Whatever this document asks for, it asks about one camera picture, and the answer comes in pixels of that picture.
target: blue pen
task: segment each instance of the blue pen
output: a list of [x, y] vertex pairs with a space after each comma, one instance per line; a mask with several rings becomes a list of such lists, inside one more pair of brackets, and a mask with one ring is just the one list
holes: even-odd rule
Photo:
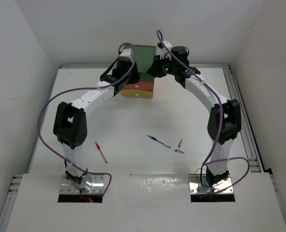
[[150, 137], [152, 140], [157, 141], [158, 143], [161, 143], [163, 146], [166, 146], [167, 148], [171, 148], [171, 146], [165, 145], [164, 143], [160, 142], [159, 140], [157, 140], [155, 137], [152, 137], [150, 135], [148, 135], [148, 137]]

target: purple cable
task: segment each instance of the purple cable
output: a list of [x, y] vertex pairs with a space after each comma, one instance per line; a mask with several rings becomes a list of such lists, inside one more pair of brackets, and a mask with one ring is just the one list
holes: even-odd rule
[[[173, 57], [179, 64], [181, 64], [186, 70], [188, 70], [193, 76], [195, 76], [200, 82], [202, 82], [203, 80], [198, 76], [196, 75], [189, 67], [187, 67], [184, 63], [182, 63], [169, 49], [168, 47], [163, 43], [163, 35], [161, 33], [160, 30], [157, 30], [157, 37], [158, 37], [158, 40], [160, 41], [161, 45], [163, 46], [163, 48], [171, 55], [171, 57]], [[207, 155], [206, 159], [203, 161], [202, 163], [202, 166], [207, 166], [209, 164], [212, 164], [212, 163], [217, 163], [217, 162], [222, 162], [222, 161], [227, 161], [228, 159], [218, 159], [218, 160], [214, 160], [214, 161], [211, 161], [211, 162], [207, 162], [212, 153], [214, 152], [215, 148], [216, 148], [216, 145], [218, 143], [218, 140], [219, 140], [219, 137], [220, 137], [220, 133], [221, 133], [221, 127], [222, 127], [222, 122], [223, 122], [223, 109], [222, 109], [222, 103], [221, 103], [221, 100], [218, 96], [218, 94], [206, 83], [203, 84], [210, 92], [212, 92], [215, 97], [217, 98], [218, 100], [218, 103], [219, 103], [219, 107], [220, 107], [220, 119], [219, 119], [219, 126], [218, 126], [218, 131], [217, 131], [217, 134], [216, 134], [216, 138], [215, 138], [215, 141], [211, 147], [211, 150], [209, 152], [209, 154]], [[236, 181], [235, 183], [233, 183], [231, 186], [225, 188], [225, 189], [222, 189], [220, 191], [217, 191], [217, 192], [213, 192], [213, 193], [209, 193], [209, 194], [204, 194], [202, 196], [210, 196], [210, 195], [214, 195], [216, 193], [219, 193], [219, 192], [222, 192], [222, 191], [225, 191], [226, 189], [236, 185], [238, 182], [240, 182], [241, 180], [243, 180], [245, 178], [245, 176], [248, 174], [249, 172], [249, 169], [250, 169], [250, 164], [249, 164], [249, 161], [244, 158], [244, 157], [234, 157], [234, 158], [230, 158], [229, 160], [245, 160], [247, 162], [247, 165], [248, 165], [248, 168], [247, 168], [247, 171], [246, 173], [238, 180]]]
[[[167, 48], [167, 46], [163, 43], [163, 35], [161, 33], [160, 30], [157, 30], [157, 37], [158, 37], [158, 40], [160, 41], [161, 45], [165, 48], [165, 50], [171, 55], [171, 57], [173, 57], [179, 64], [181, 64], [186, 70], [188, 70], [193, 76], [195, 76], [200, 82], [202, 82], [203, 80], [198, 76], [196, 75], [190, 68], [188, 68], [184, 63], [182, 63], [171, 51], [170, 49]], [[218, 140], [219, 140], [219, 137], [220, 137], [220, 133], [221, 133], [221, 127], [222, 127], [222, 122], [223, 122], [223, 109], [222, 109], [222, 103], [221, 103], [221, 100], [218, 96], [218, 94], [206, 83], [203, 84], [210, 92], [212, 92], [216, 99], [218, 100], [218, 103], [219, 103], [219, 107], [220, 107], [220, 119], [219, 119], [219, 126], [218, 126], [218, 131], [217, 131], [217, 134], [216, 134], [216, 138], [215, 138], [215, 141], [214, 141], [214, 144], [212, 145], [211, 147], [211, 150], [209, 152], [209, 154], [207, 155], [206, 159], [203, 161], [203, 164], [205, 164], [211, 157], [213, 151], [215, 150], [216, 148], [216, 145], [218, 143]]]
[[[103, 89], [103, 88], [108, 88], [108, 87], [112, 87], [112, 86], [115, 86], [117, 85], [118, 83], [120, 83], [129, 73], [130, 71], [133, 69], [136, 61], [137, 61], [137, 53], [136, 53], [136, 49], [135, 47], [131, 44], [131, 43], [123, 43], [122, 45], [119, 46], [119, 49], [118, 51], [120, 52], [120, 49], [122, 46], [124, 45], [130, 45], [133, 49], [133, 53], [134, 53], [134, 59], [133, 59], [133, 63], [131, 65], [131, 67], [129, 68], [129, 70], [119, 79], [117, 80], [116, 82], [110, 84], [110, 85], [107, 85], [107, 86], [102, 86], [102, 87], [99, 87], [100, 89]], [[44, 139], [42, 138], [42, 135], [41, 135], [41, 119], [42, 119], [42, 116], [46, 110], [46, 108], [48, 107], [48, 105], [55, 99], [57, 98], [58, 96], [62, 95], [62, 94], [65, 94], [65, 93], [69, 93], [69, 92], [73, 92], [73, 91], [77, 91], [77, 90], [97, 90], [96, 87], [81, 87], [81, 88], [73, 88], [73, 89], [68, 89], [66, 91], [63, 91], [61, 93], [58, 93], [57, 95], [53, 96], [51, 99], [49, 99], [49, 101], [44, 105], [44, 107], [42, 108], [41, 112], [40, 112], [40, 115], [38, 116], [38, 119], [37, 119], [37, 134], [38, 134], [38, 137], [40, 138], [40, 140], [42, 141], [42, 143], [49, 149], [51, 150], [53, 153], [55, 153], [57, 156], [59, 156], [60, 158], [64, 159], [66, 162], [68, 163], [72, 163], [69, 159], [67, 159], [66, 157], [64, 157], [63, 155], [61, 155], [59, 152], [57, 152], [56, 150], [54, 150], [51, 146], [49, 146], [45, 141]], [[86, 173], [86, 174], [91, 174], [91, 175], [108, 175], [109, 176], [109, 182], [107, 184], [107, 187], [105, 189], [105, 191], [103, 192], [103, 196], [104, 194], [106, 193], [106, 191], [108, 190], [108, 187], [110, 186], [110, 183], [112, 181], [112, 175], [110, 173], [93, 173], [93, 172], [88, 172], [86, 170], [83, 170], [82, 168], [78, 167], [76, 164], [72, 163], [72, 166], [77, 168], [78, 170], [82, 171], [83, 173]]]

